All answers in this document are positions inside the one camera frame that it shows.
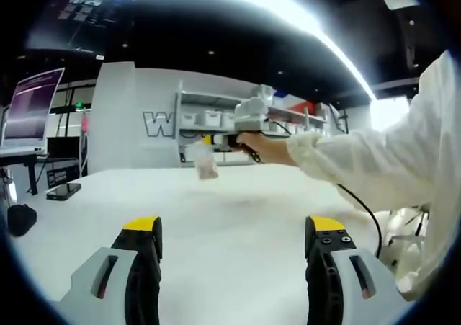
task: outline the white table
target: white table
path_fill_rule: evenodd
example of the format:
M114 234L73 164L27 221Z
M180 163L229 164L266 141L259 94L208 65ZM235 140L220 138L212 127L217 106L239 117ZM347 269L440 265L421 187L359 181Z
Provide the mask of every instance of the white table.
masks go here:
M13 245L45 297L60 300L71 274L110 247L125 223L161 216L162 325L305 324L307 215L335 217L357 246L376 249L368 214L297 168L229 166L219 173L205 182L194 169L93 174L66 202L33 197L27 204L37 222Z

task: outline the monitor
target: monitor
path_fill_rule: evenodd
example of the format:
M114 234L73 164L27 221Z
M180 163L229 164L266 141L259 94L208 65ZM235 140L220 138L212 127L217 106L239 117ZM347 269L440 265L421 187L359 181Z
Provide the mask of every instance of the monitor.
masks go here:
M111 40L133 26L135 0L51 0L26 39L32 50L64 50L104 59Z
M21 80L14 89L5 119L4 146L43 143L46 122L64 68Z

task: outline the laptop screen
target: laptop screen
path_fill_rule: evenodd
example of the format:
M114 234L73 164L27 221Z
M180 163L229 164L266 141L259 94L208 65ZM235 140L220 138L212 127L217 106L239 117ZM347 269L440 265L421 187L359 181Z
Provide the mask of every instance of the laptop screen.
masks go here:
M64 68L46 71L16 85L5 122L4 142L43 140L51 102Z

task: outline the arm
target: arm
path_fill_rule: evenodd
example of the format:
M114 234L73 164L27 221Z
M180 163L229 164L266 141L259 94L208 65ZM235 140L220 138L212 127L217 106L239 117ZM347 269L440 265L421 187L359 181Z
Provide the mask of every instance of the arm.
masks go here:
M332 138L309 132L286 141L259 141L254 149L263 161L298 165L310 177L344 185L373 211L429 202L440 144L439 79L449 57L445 53L426 69L409 113L384 132ZM241 140L252 147L247 135ZM262 146L272 151L261 153Z

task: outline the white lab coat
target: white lab coat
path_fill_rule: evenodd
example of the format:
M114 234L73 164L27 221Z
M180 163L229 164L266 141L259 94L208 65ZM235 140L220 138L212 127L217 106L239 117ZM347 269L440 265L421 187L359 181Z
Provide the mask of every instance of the white lab coat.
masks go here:
M423 72L408 114L386 131L331 138L303 133L290 137L287 149L307 175L344 185L373 212L431 203L423 263L409 272L409 295L420 295L460 217L461 71L451 55L443 53Z

